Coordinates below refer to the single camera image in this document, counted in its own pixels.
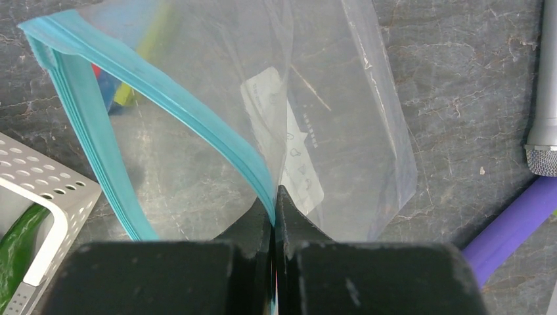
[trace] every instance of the stone countertop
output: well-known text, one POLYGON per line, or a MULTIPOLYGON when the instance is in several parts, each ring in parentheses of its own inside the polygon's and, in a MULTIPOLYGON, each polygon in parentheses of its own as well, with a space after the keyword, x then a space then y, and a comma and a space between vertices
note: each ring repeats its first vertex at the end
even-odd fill
MULTIPOLYGON (((90 2, 0 2, 0 132, 93 178, 48 74, 16 28, 90 2)), ((534 179, 522 145, 534 98, 541 1, 374 5, 419 172, 416 195, 381 240, 462 247, 534 179)), ((492 314, 545 314, 557 279, 556 225, 548 219, 486 283, 492 314)), ((125 239, 102 198, 76 246, 125 239)))

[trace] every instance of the purple cylinder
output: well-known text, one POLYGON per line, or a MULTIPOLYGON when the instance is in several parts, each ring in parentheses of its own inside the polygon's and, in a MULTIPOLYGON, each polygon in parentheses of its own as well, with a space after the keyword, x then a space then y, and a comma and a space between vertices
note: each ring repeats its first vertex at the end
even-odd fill
POLYGON ((540 177, 462 251, 479 286, 557 209, 557 177, 540 177))

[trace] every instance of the clear plastic bag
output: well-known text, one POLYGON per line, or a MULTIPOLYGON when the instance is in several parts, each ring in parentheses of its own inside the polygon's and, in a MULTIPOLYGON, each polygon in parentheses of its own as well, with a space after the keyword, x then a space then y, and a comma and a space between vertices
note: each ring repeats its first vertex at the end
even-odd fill
POLYGON ((282 181, 333 239, 375 240, 417 179, 375 11, 356 0, 306 0, 292 12, 287 144, 295 152, 282 181))
POLYGON ((365 240, 416 182, 370 12, 106 0, 21 28, 134 240, 213 238, 256 197, 274 222, 279 184, 333 238, 365 240))

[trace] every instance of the white perforated basket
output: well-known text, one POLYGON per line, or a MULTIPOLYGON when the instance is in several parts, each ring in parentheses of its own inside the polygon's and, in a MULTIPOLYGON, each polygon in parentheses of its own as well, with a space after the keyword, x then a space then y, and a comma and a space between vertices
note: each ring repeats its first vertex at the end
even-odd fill
POLYGON ((52 215, 35 258, 3 315, 30 314, 100 196, 83 175, 0 133, 0 237, 33 203, 52 215))

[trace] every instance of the silver microphone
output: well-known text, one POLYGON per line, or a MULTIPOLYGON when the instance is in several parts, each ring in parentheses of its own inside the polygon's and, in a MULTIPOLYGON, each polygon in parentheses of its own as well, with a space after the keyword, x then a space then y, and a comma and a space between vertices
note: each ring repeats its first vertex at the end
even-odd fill
POLYGON ((546 0, 540 47, 535 119, 526 160, 532 173, 557 177, 557 1, 546 0))

